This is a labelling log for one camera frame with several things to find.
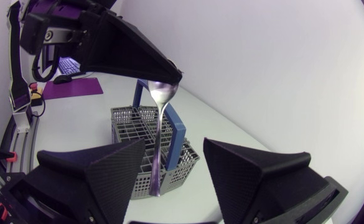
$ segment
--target blue handle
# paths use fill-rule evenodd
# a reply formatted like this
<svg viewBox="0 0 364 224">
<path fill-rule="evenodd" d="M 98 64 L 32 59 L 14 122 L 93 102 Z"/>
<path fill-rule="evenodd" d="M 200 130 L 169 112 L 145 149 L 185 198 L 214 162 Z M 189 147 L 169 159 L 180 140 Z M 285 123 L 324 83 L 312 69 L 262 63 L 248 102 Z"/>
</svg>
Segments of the blue handle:
<svg viewBox="0 0 364 224">
<path fill-rule="evenodd" d="M 140 80 L 136 84 L 134 91 L 133 107 L 138 108 L 140 106 L 140 100 L 142 98 L 143 87 L 149 89 L 147 80 Z M 186 134 L 186 127 L 184 126 L 179 115 L 177 115 L 172 105 L 168 104 L 165 108 L 165 115 L 168 118 L 170 125 L 172 126 L 172 139 L 170 140 L 169 153 L 167 158 L 167 164 L 165 168 L 167 170 L 176 169 L 177 163 L 180 157 L 180 151 L 182 150 L 184 136 Z"/>
</svg>

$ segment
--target spoon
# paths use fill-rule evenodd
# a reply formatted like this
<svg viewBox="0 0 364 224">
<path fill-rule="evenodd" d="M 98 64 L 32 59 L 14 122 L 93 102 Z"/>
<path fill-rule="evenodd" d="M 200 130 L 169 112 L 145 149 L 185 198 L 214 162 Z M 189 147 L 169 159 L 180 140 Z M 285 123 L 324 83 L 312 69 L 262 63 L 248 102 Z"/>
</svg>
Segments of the spoon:
<svg viewBox="0 0 364 224">
<path fill-rule="evenodd" d="M 154 156 L 152 158 L 152 170 L 151 170 L 151 180 L 150 180 L 150 192 L 152 196 L 160 196 L 160 169 L 161 169 L 161 128 L 162 128 L 162 116 L 164 114 L 165 108 L 168 105 L 170 99 L 174 97 L 178 84 L 171 85 L 162 82 L 148 81 L 149 91 L 152 99 L 156 102 L 158 109 L 157 117 L 157 133 L 156 133 L 156 143 L 154 145 Z"/>
</svg>

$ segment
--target cable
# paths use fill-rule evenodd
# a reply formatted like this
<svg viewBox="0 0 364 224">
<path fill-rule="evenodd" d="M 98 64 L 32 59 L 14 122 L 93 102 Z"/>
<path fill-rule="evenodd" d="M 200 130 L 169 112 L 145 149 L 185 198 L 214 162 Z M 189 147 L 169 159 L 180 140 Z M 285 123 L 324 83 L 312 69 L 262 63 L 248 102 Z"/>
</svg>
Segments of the cable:
<svg viewBox="0 0 364 224">
<path fill-rule="evenodd" d="M 45 109 L 46 109 L 46 103 L 45 103 L 45 99 L 44 99 L 44 96 L 42 96 L 42 94 L 36 92 L 36 91 L 33 91 L 33 93 L 36 93 L 38 95 L 40 95 L 40 98 L 42 99 L 42 101 L 44 102 L 44 110 L 42 110 L 42 113 L 40 115 L 35 115 L 35 114 L 32 114 L 33 116 L 39 118 L 40 116 L 44 115 L 44 112 L 45 112 Z"/>
<path fill-rule="evenodd" d="M 80 79 L 80 78 L 86 78 L 86 77 L 89 77 L 89 76 L 91 76 L 91 75 L 93 75 L 95 72 L 92 72 L 92 73 L 90 73 L 89 75 L 87 75 L 87 76 L 84 76 L 84 77 L 79 77 L 79 78 L 73 78 L 72 80 L 75 80 L 75 79 Z"/>
<path fill-rule="evenodd" d="M 34 79 L 38 82 L 47 82 L 49 80 L 51 80 L 53 78 L 53 76 L 56 73 L 57 67 L 58 67 L 58 61 L 60 59 L 60 47 L 55 45 L 55 50 L 54 50 L 54 55 L 53 55 L 53 65 L 52 68 L 50 69 L 49 74 L 44 78 L 41 76 L 41 74 L 39 73 L 39 66 L 38 66 L 38 62 L 39 62 L 39 57 L 40 57 L 40 52 L 37 53 L 35 55 L 34 58 L 34 63 L 32 64 L 32 76 L 34 77 Z"/>
</svg>

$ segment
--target spoon handle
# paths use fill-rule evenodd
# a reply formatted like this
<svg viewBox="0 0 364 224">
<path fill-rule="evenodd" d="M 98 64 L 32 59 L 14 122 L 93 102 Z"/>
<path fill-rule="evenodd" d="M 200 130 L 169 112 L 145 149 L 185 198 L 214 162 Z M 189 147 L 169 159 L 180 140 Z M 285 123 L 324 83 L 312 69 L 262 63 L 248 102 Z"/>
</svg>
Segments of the spoon handle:
<svg viewBox="0 0 364 224">
<path fill-rule="evenodd" d="M 154 145 L 154 156 L 152 158 L 152 169 L 151 169 L 151 180 L 150 180 L 150 192 L 152 196 L 160 196 L 160 171 L 161 171 L 161 128 L 162 128 L 162 116 L 164 115 L 164 105 L 157 105 L 158 107 L 158 118 L 157 118 L 157 133 L 156 143 Z"/>
</svg>

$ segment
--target basket grid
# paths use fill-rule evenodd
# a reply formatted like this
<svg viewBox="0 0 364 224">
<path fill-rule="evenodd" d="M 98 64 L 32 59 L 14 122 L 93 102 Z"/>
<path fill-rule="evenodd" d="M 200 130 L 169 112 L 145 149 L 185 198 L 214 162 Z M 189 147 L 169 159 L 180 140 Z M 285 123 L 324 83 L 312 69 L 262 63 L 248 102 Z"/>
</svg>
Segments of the basket grid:
<svg viewBox="0 0 364 224">
<path fill-rule="evenodd" d="M 114 142 L 139 138 L 145 140 L 146 151 L 142 159 L 141 171 L 136 178 L 132 199 L 150 197 L 152 159 L 158 117 L 157 108 L 153 106 L 113 108 L 111 114 Z M 185 138 L 176 169 L 167 171 L 165 164 L 172 139 L 172 126 L 165 115 L 162 122 L 161 138 L 161 183 L 163 184 L 165 179 L 167 182 L 165 188 L 161 188 L 163 194 L 180 187 L 200 158 Z"/>
</svg>

